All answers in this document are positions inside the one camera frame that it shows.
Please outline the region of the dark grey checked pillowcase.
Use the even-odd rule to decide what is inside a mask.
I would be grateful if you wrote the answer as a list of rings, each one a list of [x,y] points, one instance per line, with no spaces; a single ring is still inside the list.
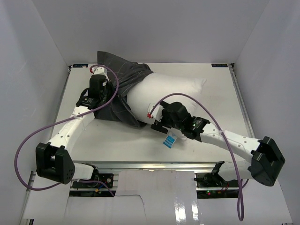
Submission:
[[[114,89],[116,88],[115,77],[118,78],[119,89],[113,101],[95,113],[95,118],[99,120],[123,122],[136,128],[146,126],[146,123],[139,121],[137,117],[134,116],[127,103],[127,94],[153,72],[150,67],[147,64],[128,61],[122,57],[103,51],[97,52],[97,63],[110,68],[115,73],[115,75],[113,75],[108,71],[107,75]]]

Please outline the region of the white pillow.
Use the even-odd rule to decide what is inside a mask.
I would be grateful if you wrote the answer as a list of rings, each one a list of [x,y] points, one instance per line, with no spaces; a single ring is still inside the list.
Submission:
[[[183,93],[196,100],[201,97],[206,80],[203,78],[181,77],[152,73],[135,85],[127,94],[127,104],[138,121],[151,124],[147,117],[149,105],[155,105],[172,93]]]

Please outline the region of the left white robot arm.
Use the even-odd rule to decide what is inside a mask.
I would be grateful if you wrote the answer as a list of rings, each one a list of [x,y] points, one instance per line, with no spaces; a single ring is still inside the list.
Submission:
[[[103,72],[93,74],[89,87],[80,95],[71,115],[60,131],[48,143],[39,143],[36,147],[37,175],[61,184],[72,180],[83,180],[88,187],[99,182],[94,167],[74,163],[70,153],[77,139],[94,118],[94,110],[106,104],[113,96],[113,86]]]

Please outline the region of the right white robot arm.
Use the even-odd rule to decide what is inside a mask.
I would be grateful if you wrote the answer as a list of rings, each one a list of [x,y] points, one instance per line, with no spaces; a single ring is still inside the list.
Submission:
[[[158,132],[169,134],[175,129],[190,140],[220,147],[243,159],[216,163],[209,176],[217,187],[237,178],[253,179],[272,187],[285,164],[285,158],[272,138],[256,139],[221,130],[207,119],[192,116],[180,102],[149,104],[147,113],[155,120],[151,128]]]

